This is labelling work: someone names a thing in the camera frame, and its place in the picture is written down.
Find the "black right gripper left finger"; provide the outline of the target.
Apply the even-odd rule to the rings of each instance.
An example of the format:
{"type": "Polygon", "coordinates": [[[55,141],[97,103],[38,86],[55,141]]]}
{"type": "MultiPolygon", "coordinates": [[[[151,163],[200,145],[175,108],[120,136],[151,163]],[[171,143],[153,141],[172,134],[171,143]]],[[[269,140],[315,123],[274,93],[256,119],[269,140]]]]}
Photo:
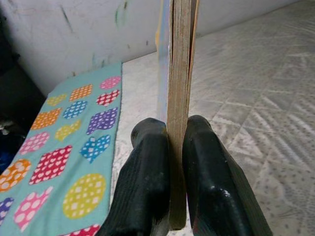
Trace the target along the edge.
{"type": "Polygon", "coordinates": [[[97,236],[167,236],[170,173],[165,123],[146,118],[131,132],[133,150],[120,170],[97,236]]]}

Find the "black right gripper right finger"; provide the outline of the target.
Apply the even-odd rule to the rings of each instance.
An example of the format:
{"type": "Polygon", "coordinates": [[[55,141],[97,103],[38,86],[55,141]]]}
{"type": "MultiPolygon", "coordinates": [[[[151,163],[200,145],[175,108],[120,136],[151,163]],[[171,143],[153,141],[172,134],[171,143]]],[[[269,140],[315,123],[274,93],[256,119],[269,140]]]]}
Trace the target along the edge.
{"type": "Polygon", "coordinates": [[[183,171],[193,236],[273,236],[244,171],[200,115],[188,118],[183,171]]]}

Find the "teal blanket with dotted patches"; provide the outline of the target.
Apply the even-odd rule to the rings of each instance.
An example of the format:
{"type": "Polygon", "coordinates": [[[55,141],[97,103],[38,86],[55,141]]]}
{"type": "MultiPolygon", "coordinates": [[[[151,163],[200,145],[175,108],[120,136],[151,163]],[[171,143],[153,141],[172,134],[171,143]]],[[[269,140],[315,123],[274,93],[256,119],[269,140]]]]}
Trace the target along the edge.
{"type": "Polygon", "coordinates": [[[109,210],[122,64],[47,97],[0,174],[0,236],[96,236],[109,210]]]}

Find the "colourful children's board book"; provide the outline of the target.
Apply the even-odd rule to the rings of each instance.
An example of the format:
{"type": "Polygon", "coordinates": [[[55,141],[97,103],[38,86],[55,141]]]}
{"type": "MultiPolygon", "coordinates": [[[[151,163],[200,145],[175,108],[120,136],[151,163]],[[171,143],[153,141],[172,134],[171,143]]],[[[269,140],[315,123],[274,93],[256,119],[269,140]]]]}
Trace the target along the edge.
{"type": "Polygon", "coordinates": [[[170,157],[170,230],[185,227],[186,187],[182,168],[188,122],[200,0],[160,0],[156,31],[158,56],[157,117],[165,122],[170,157]]]}

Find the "grey quilted mattress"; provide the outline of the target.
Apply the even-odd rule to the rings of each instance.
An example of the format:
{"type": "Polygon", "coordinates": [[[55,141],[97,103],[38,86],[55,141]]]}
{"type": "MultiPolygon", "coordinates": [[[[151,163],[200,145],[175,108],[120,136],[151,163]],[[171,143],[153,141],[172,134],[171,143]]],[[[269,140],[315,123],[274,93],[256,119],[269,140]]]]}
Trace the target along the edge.
{"type": "Polygon", "coordinates": [[[198,38],[189,113],[243,169],[274,236],[315,236],[315,0],[198,38]]]}

